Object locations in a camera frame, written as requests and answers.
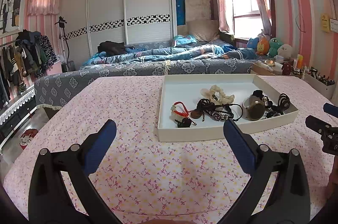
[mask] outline blue gripper pad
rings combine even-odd
[[[224,122],[223,133],[242,170],[253,176],[256,170],[256,156],[244,140],[243,133],[230,120]]]
[[[108,120],[97,133],[97,139],[84,156],[82,167],[85,175],[95,173],[104,155],[116,137],[116,124],[113,120]]]
[[[325,113],[328,113],[329,115],[338,118],[338,108],[336,106],[331,105],[329,103],[325,103],[323,110]]]

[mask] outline pink tablecloth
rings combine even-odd
[[[333,156],[322,153],[320,135],[305,127],[313,114],[337,126],[324,113],[328,102],[295,77],[262,77],[289,95],[300,110],[296,121],[253,135],[258,144],[302,156],[311,192],[312,216],[324,204],[323,191]],[[99,78],[74,97],[36,135],[5,178],[4,188],[27,216],[28,192],[38,152],[63,151],[82,143],[107,119],[117,123],[118,134],[99,169],[90,175],[107,205],[124,223],[155,217],[216,223],[237,199],[249,176],[243,173],[226,140],[160,143],[156,135],[163,77]],[[77,209],[84,212],[67,175],[67,188]],[[256,210],[264,207],[275,177]]]

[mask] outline floor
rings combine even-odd
[[[11,169],[14,161],[22,153],[23,149],[19,145],[20,136],[28,129],[37,129],[38,131],[49,121],[44,109],[37,109],[32,118],[24,122],[17,133],[7,141],[0,152],[0,182],[3,183],[6,174]]]

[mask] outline framed picture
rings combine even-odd
[[[0,38],[24,29],[26,0],[0,0]]]

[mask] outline person's hand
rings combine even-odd
[[[193,221],[184,221],[184,220],[174,221],[172,219],[152,219],[139,224],[196,224],[196,223]]]
[[[332,173],[328,179],[327,188],[325,191],[326,198],[329,199],[330,196],[335,191],[335,188],[338,186],[338,156],[335,156],[335,161],[332,167]]]

